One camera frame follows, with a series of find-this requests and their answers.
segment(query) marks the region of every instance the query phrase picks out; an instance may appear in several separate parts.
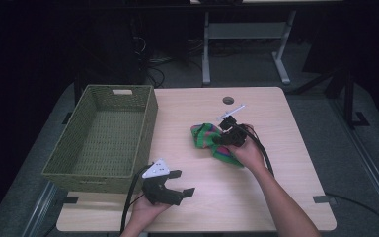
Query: light wood tabletop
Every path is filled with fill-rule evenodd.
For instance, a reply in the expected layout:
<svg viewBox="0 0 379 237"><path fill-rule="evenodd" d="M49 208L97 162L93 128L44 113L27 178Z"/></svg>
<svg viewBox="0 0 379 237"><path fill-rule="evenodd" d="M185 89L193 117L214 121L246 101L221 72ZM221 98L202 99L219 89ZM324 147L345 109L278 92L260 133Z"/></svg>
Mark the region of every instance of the light wood tabletop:
<svg viewBox="0 0 379 237"><path fill-rule="evenodd" d="M150 225L147 232L251 232L274 231L264 195L254 176L244 168L212 157L209 149L194 146L190 128L205 122L218 125L217 117L234 114L238 123L254 126L266 149L276 179L305 210L319 230L333 230L337 222L324 196L319 178L281 89L276 87L157 89L159 104L150 163L163 158L180 178L168 180L168 189L195 188ZM225 105L232 97L233 105ZM57 228L60 231L118 231L125 195L70 192L79 198L66 203Z"/></svg>

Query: small white object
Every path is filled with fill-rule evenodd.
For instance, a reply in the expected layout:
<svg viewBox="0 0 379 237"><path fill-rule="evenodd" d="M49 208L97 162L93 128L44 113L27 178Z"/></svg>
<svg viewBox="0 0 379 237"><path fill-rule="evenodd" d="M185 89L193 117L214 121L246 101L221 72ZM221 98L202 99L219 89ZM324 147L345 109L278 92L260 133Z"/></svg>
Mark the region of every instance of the small white object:
<svg viewBox="0 0 379 237"><path fill-rule="evenodd" d="M161 158L157 160L146 172L141 176L143 179L157 176L169 175L170 170L165 161Z"/></svg>
<svg viewBox="0 0 379 237"><path fill-rule="evenodd" d="M236 112L240 111L243 107L245 107L244 104L240 105L238 108L236 108L235 110L233 111L227 111L226 113L224 113L223 116L221 117L217 117L217 120L223 120L223 119L226 119L228 118L229 116L235 114Z"/></svg>

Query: green wicker basket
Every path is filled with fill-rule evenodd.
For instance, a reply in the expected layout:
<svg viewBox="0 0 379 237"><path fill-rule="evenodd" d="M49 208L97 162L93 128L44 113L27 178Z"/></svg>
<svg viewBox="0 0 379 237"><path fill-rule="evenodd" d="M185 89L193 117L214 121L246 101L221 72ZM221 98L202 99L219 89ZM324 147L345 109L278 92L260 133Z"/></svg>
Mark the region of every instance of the green wicker basket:
<svg viewBox="0 0 379 237"><path fill-rule="evenodd" d="M68 191L128 193L148 163L157 112L151 86L89 85L42 174Z"/></svg>

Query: floor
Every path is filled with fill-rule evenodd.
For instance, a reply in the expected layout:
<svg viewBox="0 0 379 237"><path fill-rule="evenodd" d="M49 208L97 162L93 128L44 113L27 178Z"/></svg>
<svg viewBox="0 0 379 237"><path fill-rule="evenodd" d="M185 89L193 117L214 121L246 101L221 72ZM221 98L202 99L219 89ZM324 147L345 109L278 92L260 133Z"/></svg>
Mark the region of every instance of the floor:
<svg viewBox="0 0 379 237"><path fill-rule="evenodd" d="M192 41L188 61L169 61L155 54L151 77L160 88L201 87L201 55ZM283 62L292 80L283 85L271 59L278 41L231 41L214 45L210 59L208 87L280 87L288 92L311 81L318 74L302 72L310 45L291 42ZM363 112L369 126L350 130L338 109L342 96L329 100L325 81L301 95L286 96L324 190L332 194L332 209L338 226L323 236L379 236L379 193L364 165L362 152L352 137L357 136L379 170L379 112L371 97L355 86L354 110ZM54 228L66 191L49 191L47 204L38 202L47 180L40 175L46 159L61 134L66 115L74 108L73 86L66 88L33 146L11 189L0 206L0 236L117 236L118 233L63 233ZM200 233L151 234L151 236L195 237ZM274 233L226 233L233 236L276 236Z"/></svg>

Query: person's right hand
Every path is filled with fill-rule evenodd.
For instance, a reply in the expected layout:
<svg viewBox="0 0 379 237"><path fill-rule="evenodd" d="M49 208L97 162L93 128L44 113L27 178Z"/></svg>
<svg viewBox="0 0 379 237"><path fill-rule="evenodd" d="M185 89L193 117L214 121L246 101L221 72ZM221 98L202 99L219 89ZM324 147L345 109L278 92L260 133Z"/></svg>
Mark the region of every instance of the person's right hand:
<svg viewBox="0 0 379 237"><path fill-rule="evenodd" d="M253 134L252 126L247 124L245 126L248 128L248 132ZM245 143L241 147L234 145L226 147L249 170L265 168L264 155L251 137L247 136Z"/></svg>

